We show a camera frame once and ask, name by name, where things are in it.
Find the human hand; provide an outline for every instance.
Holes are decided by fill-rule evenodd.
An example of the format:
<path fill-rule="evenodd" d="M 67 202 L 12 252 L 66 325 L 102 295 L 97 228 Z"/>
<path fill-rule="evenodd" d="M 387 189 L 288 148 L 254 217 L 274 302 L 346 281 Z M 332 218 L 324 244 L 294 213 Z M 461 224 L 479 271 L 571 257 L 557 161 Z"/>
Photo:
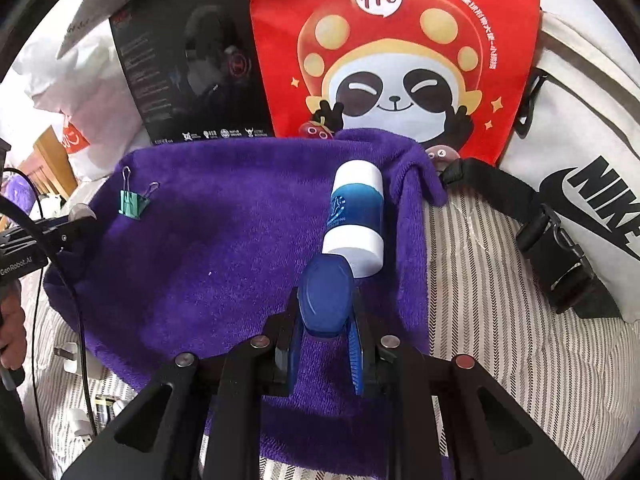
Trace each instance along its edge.
<path fill-rule="evenodd" d="M 8 292 L 0 305 L 0 363 L 7 369 L 17 370 L 27 355 L 27 331 L 24 328 L 24 310 L 20 306 L 20 282 L 8 286 Z"/>

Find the red paper bag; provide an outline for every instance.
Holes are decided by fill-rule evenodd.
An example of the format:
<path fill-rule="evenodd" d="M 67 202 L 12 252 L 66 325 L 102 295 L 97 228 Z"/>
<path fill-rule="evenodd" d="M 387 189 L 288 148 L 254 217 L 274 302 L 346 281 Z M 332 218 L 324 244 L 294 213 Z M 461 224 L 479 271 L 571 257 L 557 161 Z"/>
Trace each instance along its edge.
<path fill-rule="evenodd" d="M 328 101 L 345 128 L 495 163 L 531 66 L 540 0 L 251 0 L 277 136 Z M 324 114 L 319 114 L 324 122 Z"/>

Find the yellow star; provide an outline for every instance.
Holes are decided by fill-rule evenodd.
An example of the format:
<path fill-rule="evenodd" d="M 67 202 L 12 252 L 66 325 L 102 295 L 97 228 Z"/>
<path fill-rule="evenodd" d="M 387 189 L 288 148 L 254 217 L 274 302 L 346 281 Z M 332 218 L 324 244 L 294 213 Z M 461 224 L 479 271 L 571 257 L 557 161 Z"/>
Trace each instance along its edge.
<path fill-rule="evenodd" d="M 504 108 L 502 106 L 502 97 L 498 97 L 495 101 L 491 101 L 491 106 L 494 107 L 494 114 L 500 109 Z"/>

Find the silver rivet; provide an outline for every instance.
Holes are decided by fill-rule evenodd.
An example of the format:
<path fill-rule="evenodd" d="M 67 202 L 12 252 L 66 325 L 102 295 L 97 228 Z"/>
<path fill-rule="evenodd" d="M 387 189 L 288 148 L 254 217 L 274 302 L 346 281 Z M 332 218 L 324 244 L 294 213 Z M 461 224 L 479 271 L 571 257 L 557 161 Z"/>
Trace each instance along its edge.
<path fill-rule="evenodd" d="M 257 335 L 251 339 L 251 346 L 254 348 L 267 348 L 270 344 L 270 339 L 265 335 Z"/>
<path fill-rule="evenodd" d="M 394 335 L 385 335 L 380 339 L 380 344 L 385 348 L 398 348 L 400 339 Z"/>
<path fill-rule="evenodd" d="M 175 363 L 180 368 L 186 368 L 187 366 L 191 366 L 195 360 L 196 360 L 196 356 L 190 352 L 183 352 L 181 354 L 178 354 L 175 357 Z"/>
<path fill-rule="evenodd" d="M 471 370 L 476 364 L 476 360 L 473 359 L 470 355 L 460 354 L 456 356 L 456 366 L 458 368 L 462 368 L 463 370 Z"/>

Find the blue cap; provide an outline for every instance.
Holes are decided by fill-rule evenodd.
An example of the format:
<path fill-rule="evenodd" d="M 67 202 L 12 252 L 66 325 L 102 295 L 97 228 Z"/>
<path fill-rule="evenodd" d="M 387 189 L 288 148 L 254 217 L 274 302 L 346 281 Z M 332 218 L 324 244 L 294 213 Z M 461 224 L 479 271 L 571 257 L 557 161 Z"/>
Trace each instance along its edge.
<path fill-rule="evenodd" d="M 316 254 L 300 276 L 298 302 L 306 331 L 312 336 L 340 335 L 351 314 L 355 287 L 351 267 L 340 254 Z"/>

